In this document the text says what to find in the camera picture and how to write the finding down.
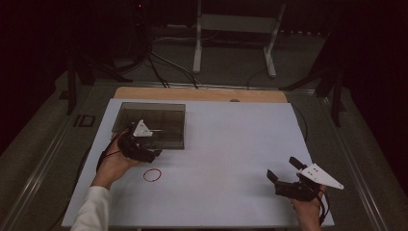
dark background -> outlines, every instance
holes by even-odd
[[[263,15],[253,1],[203,1],[203,12]],[[108,62],[101,47],[101,23],[112,30],[123,24],[130,9],[142,3],[141,22],[165,27],[195,23],[196,2],[156,1],[11,1],[0,3],[1,130],[0,153],[55,90],[54,81],[66,70],[66,50],[75,41],[86,52]],[[257,1],[273,7],[270,1]],[[377,139],[402,188],[408,163],[407,54],[408,16],[402,2],[289,1],[281,35],[311,33],[327,37],[316,66],[345,66],[344,85]],[[139,50],[129,55],[137,56]]]

floor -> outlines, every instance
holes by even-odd
[[[261,42],[208,43],[203,48],[201,73],[194,76],[200,88],[276,90],[305,77],[323,44],[320,37],[279,36],[273,54],[277,78],[271,79]],[[153,51],[192,69],[191,39],[161,39],[153,43]],[[172,88],[192,88],[181,71],[154,60]],[[64,209],[109,99],[120,86],[161,86],[148,61],[124,77],[134,82],[99,78],[93,86],[78,84],[78,104],[72,115],[65,114],[67,102],[59,99],[66,90],[66,74],[57,80],[56,92],[1,156],[0,182],[7,186],[0,189],[2,230],[67,230],[61,227]],[[343,191],[329,190],[336,225],[323,230],[408,230],[407,197],[347,89],[342,96],[342,127],[338,128],[329,116],[330,98],[313,95],[317,83],[286,94],[312,159],[345,185]],[[93,125],[78,125],[77,118],[83,116],[94,116]]]

red ring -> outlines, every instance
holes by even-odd
[[[157,178],[154,179],[154,180],[147,180],[147,179],[146,179],[146,173],[149,172],[149,171],[152,171],[152,170],[159,171],[160,175],[159,175],[159,177],[157,177]],[[162,176],[162,172],[161,172],[158,168],[151,168],[151,169],[147,170],[147,171],[143,174],[143,179],[144,179],[145,181],[147,181],[147,182],[155,182],[155,181],[159,180],[161,176]]]

white board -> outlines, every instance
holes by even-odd
[[[72,225],[110,141],[122,102],[186,104],[185,150],[164,150],[152,164],[114,182],[110,225],[144,228],[289,227],[297,220],[288,198],[274,194],[267,169],[297,181],[291,156],[311,158],[288,103],[112,99],[64,217]],[[147,182],[157,168],[162,176]],[[333,225],[329,214],[323,225]]]

hand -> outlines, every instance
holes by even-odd
[[[320,189],[322,192],[319,192],[319,197],[322,198],[326,186],[320,185]],[[297,220],[302,231],[321,230],[319,222],[320,203],[316,198],[312,201],[291,199],[291,203],[296,210]]]
[[[109,190],[115,180],[120,179],[129,168],[139,163],[138,161],[126,158],[120,152],[117,141],[121,136],[123,136],[123,134],[120,134],[107,150],[105,158],[93,179],[92,186],[101,186]]]

